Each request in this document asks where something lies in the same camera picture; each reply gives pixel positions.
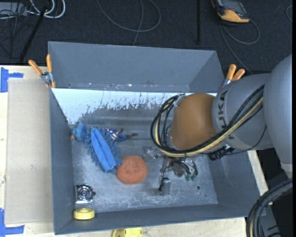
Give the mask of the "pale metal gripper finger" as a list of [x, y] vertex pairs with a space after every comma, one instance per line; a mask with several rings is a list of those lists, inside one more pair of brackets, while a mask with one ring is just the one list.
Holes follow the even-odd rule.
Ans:
[[144, 147], [144, 160], [153, 160], [163, 157], [163, 153], [157, 147]]
[[162, 196], [170, 194], [171, 180], [167, 176], [167, 173], [170, 170], [171, 166], [171, 160], [168, 157], [165, 157], [162, 164], [162, 168], [160, 170], [160, 180], [158, 188], [158, 193]]

